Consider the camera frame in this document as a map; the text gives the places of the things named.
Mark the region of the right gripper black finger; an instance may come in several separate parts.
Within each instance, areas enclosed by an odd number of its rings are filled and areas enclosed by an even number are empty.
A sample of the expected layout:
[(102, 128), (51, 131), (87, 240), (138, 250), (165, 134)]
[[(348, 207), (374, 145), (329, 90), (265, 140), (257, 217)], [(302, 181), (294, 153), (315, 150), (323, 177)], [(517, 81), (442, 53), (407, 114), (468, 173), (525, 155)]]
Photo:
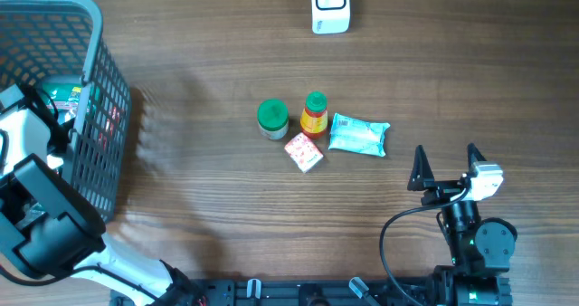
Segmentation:
[(407, 190), (424, 191), (434, 188), (434, 175), (422, 145), (415, 149), (413, 170), (411, 171)]
[(488, 161), (483, 157), (474, 143), (470, 143), (467, 146), (467, 158), (469, 170), (476, 170), (488, 164)]

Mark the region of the teal wet wipes pack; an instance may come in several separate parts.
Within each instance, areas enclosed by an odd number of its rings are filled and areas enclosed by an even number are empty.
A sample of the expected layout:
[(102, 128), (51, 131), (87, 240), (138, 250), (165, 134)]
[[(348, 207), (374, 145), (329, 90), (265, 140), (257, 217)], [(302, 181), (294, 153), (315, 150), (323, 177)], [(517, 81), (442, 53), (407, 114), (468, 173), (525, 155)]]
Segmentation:
[(339, 113), (333, 118), (329, 149), (340, 149), (357, 154), (383, 158), (387, 122), (357, 120)]

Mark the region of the red white small box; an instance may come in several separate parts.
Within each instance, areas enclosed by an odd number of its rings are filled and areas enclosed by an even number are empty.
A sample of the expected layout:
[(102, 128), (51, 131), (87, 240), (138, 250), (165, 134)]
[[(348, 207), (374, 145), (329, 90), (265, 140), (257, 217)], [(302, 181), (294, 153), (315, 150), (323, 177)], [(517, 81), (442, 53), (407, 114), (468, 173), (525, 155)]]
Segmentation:
[(323, 158), (315, 143), (303, 133), (291, 139), (284, 150), (302, 173), (309, 172)]

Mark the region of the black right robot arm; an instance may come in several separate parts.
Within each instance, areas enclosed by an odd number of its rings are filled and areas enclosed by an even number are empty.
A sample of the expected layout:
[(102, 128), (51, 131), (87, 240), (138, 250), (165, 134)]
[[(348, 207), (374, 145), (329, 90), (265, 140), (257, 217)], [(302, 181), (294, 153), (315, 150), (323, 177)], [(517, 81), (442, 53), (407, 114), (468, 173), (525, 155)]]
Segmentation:
[(494, 196), (503, 183), (499, 164), (467, 146), (468, 171), (457, 180), (437, 181), (422, 146), (415, 150), (408, 189), (422, 191), (423, 206), (440, 211), (437, 223), (449, 246), (452, 265), (438, 265), (425, 283), (428, 305), (498, 305), (513, 303), (510, 258), (517, 230), (509, 222), (482, 219), (478, 203)]

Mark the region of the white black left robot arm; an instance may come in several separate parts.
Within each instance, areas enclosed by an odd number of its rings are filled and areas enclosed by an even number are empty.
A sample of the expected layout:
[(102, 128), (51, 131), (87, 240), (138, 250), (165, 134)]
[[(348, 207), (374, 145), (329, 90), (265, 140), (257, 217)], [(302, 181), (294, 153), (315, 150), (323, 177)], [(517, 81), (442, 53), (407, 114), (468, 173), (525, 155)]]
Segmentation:
[(115, 240), (97, 209), (48, 165), (71, 142), (50, 96), (14, 84), (1, 92), (1, 253), (39, 287), (68, 278), (96, 282), (135, 305), (202, 305), (182, 272)]

